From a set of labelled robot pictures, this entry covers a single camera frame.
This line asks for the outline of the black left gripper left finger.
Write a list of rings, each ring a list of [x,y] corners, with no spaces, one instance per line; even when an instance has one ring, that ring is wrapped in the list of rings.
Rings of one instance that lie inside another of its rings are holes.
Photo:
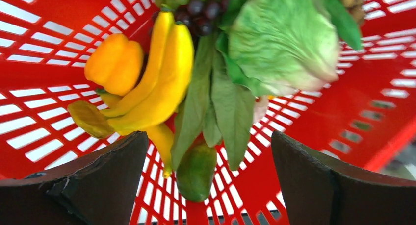
[[[3,225],[127,225],[149,146],[145,132],[22,179],[0,182]]]

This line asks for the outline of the red plastic shopping basket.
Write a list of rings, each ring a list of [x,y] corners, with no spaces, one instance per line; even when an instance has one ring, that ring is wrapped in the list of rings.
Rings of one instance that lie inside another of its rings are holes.
[[[223,146],[210,197],[184,199],[149,144],[129,225],[290,225],[271,136],[378,173],[416,133],[416,0],[365,0],[362,51],[342,45],[339,80],[318,92],[274,98],[250,133],[237,171]],[[153,0],[0,0],[0,180],[22,179],[121,140],[95,139],[67,105],[105,104],[83,68],[122,32],[149,48]]]

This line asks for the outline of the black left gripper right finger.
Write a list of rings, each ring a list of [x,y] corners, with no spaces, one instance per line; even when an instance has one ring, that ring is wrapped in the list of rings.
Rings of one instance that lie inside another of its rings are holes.
[[[271,149],[291,225],[413,225],[416,183],[371,172],[275,131]]]

